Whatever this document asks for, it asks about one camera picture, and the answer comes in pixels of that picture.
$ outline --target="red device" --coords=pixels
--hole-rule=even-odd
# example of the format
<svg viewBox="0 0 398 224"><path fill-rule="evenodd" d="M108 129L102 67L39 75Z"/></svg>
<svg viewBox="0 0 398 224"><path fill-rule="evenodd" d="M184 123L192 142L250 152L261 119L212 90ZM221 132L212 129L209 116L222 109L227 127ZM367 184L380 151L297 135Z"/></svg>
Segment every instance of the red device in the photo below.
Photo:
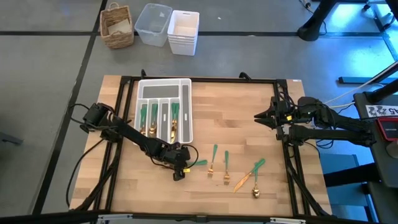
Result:
<svg viewBox="0 0 398 224"><path fill-rule="evenodd" d="M378 118L377 123L387 141L398 140L398 118Z"/></svg>

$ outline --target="white plastic bin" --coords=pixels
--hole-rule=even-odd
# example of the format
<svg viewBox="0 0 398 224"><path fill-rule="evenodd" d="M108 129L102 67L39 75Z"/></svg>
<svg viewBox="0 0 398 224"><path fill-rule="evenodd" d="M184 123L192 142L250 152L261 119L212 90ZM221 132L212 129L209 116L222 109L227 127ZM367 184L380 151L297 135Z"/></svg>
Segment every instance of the white plastic bin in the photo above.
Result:
<svg viewBox="0 0 398 224"><path fill-rule="evenodd" d="M146 4L134 26L143 43L163 47L172 10L161 4Z"/></svg>
<svg viewBox="0 0 398 224"><path fill-rule="evenodd" d="M195 50L197 47L196 42L194 44L181 44L181 43L174 43L174 42L169 42L169 43L170 43L170 48L172 49L173 54L188 55L188 56L195 55Z"/></svg>
<svg viewBox="0 0 398 224"><path fill-rule="evenodd" d="M174 10L167 35L173 54L194 56L199 30L199 12Z"/></svg>

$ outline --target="stacked white containers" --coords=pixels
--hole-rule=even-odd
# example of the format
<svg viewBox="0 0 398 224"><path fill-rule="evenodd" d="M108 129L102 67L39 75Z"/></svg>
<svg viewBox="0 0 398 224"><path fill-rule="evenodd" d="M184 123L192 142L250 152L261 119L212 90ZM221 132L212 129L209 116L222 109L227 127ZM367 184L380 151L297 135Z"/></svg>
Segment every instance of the stacked white containers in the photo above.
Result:
<svg viewBox="0 0 398 224"><path fill-rule="evenodd" d="M194 56L198 30L199 12L174 10L167 30L173 54Z"/></svg>

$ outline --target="utensil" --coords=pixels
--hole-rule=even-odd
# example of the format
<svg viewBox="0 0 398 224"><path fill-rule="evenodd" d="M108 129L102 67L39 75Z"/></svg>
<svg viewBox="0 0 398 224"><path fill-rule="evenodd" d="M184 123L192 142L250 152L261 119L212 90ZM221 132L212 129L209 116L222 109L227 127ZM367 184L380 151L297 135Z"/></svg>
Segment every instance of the utensil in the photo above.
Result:
<svg viewBox="0 0 398 224"><path fill-rule="evenodd" d="M177 137L177 118L180 109L179 103L172 103L172 130L170 142L173 143Z"/></svg>
<svg viewBox="0 0 398 224"><path fill-rule="evenodd" d="M157 131L157 104L152 105L152 113L151 113L151 121L152 124L149 128L149 137L156 138L156 131Z"/></svg>
<svg viewBox="0 0 398 224"><path fill-rule="evenodd" d="M229 184L228 157L229 157L229 152L228 152L228 151L225 151L225 175L224 175L224 185L228 185L228 184Z"/></svg>
<svg viewBox="0 0 398 224"><path fill-rule="evenodd" d="M190 166L190 165L193 164L193 162L187 162L187 164L188 164L188 166ZM200 165L207 165L207 159L204 159L204 160L202 160L202 161L197 161L197 162L195 163L195 166L200 166Z"/></svg>
<svg viewBox="0 0 398 224"><path fill-rule="evenodd" d="M209 178L213 177L213 163L214 163L214 158L216 157L217 147L218 146L216 144L213 147L213 159L211 160L210 168L207 171L207 177L209 177Z"/></svg>
<svg viewBox="0 0 398 224"><path fill-rule="evenodd" d="M254 171L254 188L251 191L251 193L253 194L254 198L259 198L260 197L260 190L259 190L259 187L257 186L258 175L259 175L259 169L256 169Z"/></svg>
<svg viewBox="0 0 398 224"><path fill-rule="evenodd" d="M248 180L248 178L250 177L250 175L258 168L260 168L260 166L264 165L266 163L265 159L260 159L260 161L254 166L254 168L247 174L245 175L236 185L234 188L234 193L238 191L239 188L242 187L242 185Z"/></svg>
<svg viewBox="0 0 398 224"><path fill-rule="evenodd" d="M143 105L141 108L141 117L140 117L140 130L139 132L143 135L146 135L146 120L147 120L147 105Z"/></svg>

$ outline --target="plastic container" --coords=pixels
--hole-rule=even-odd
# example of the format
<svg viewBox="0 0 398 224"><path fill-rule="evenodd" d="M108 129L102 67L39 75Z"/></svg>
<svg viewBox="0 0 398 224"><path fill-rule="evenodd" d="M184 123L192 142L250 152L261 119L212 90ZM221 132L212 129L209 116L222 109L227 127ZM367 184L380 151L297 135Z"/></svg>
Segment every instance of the plastic container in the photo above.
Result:
<svg viewBox="0 0 398 224"><path fill-rule="evenodd" d="M194 56L195 51L197 48L197 42L193 44L183 44L183 43L176 43L176 42L171 42L170 43L170 48L172 49L173 54L177 55L188 55L188 56Z"/></svg>
<svg viewBox="0 0 398 224"><path fill-rule="evenodd" d="M138 17L136 25L139 37L145 44L163 47L167 40L172 8L161 4L146 4Z"/></svg>
<svg viewBox="0 0 398 224"><path fill-rule="evenodd" d="M172 143L172 103L180 105L175 142L191 143L193 141L192 82L189 78L139 81L134 128L140 131L141 108L143 105L147 105L146 136L148 136L150 127L156 125L156 137ZM156 117L152 116L154 104L157 104L158 108Z"/></svg>
<svg viewBox="0 0 398 224"><path fill-rule="evenodd" d="M174 10L167 30L173 54L194 56L198 30L199 12Z"/></svg>

